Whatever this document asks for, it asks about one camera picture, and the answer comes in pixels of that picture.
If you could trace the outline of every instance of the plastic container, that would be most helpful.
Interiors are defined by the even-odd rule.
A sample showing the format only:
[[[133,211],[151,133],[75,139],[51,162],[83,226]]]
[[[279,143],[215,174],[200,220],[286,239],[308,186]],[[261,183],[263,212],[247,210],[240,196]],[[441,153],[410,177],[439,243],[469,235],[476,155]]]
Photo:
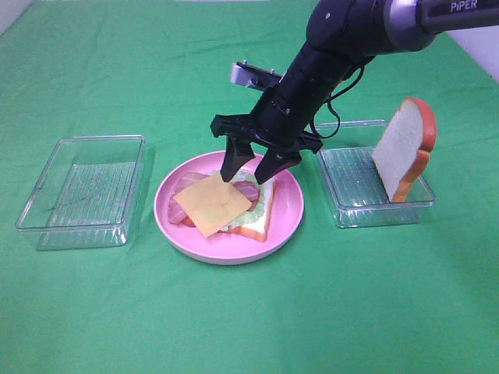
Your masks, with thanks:
[[[318,152],[334,222],[340,228],[414,224],[434,204],[435,195],[419,176],[403,203],[390,203],[371,153],[381,139],[384,120],[343,122],[339,133],[326,139]],[[336,124],[320,124],[326,134]]]
[[[126,244],[140,191],[145,137],[59,140],[17,222],[38,250]]]

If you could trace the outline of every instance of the bread crust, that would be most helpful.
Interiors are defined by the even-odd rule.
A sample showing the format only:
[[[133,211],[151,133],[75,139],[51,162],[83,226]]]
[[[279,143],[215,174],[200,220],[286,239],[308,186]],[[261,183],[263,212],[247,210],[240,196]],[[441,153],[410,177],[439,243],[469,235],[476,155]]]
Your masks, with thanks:
[[[407,195],[411,192],[412,183],[421,175],[430,161],[430,152],[435,146],[438,134],[435,114],[431,110],[429,104],[417,97],[407,97],[404,102],[405,101],[412,101],[419,109],[423,123],[423,139],[416,152],[414,162],[407,173],[402,177],[395,190],[395,194],[391,199],[394,203],[404,202],[407,199]],[[399,110],[402,109],[404,102],[402,102]]]

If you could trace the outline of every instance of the bread slice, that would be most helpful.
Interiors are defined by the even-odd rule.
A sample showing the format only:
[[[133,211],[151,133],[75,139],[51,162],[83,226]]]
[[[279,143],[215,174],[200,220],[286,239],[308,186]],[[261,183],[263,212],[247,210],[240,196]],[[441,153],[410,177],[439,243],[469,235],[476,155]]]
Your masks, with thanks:
[[[428,103],[407,97],[388,124],[372,158],[391,202],[403,202],[423,172],[437,139]]]
[[[231,222],[222,232],[246,236],[265,242],[267,240],[268,225],[271,219],[272,203],[274,202],[274,193],[277,181],[274,178],[269,179],[260,187],[260,198],[253,211],[245,212],[236,220]]]

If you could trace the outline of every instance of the yellow cheese slice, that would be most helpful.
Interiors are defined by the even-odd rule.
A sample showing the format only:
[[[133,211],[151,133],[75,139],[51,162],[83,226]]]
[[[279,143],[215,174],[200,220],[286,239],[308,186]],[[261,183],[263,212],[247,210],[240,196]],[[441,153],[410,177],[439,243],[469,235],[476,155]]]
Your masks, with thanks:
[[[215,173],[173,196],[207,238],[251,207],[251,202],[232,184]]]

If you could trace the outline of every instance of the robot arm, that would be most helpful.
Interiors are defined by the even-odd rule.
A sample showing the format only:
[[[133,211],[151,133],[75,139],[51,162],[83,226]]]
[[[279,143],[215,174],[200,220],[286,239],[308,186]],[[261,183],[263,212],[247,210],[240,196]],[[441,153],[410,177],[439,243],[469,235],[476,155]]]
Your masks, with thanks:
[[[441,31],[494,24],[499,0],[319,1],[306,42],[280,80],[238,65],[260,77],[253,86],[264,92],[249,114],[216,115],[211,123],[215,137],[227,136],[222,178],[229,181],[254,158],[252,142],[268,148],[255,170],[259,183],[297,165],[300,150],[316,153],[322,142],[304,129],[334,88],[376,55],[419,51]]]

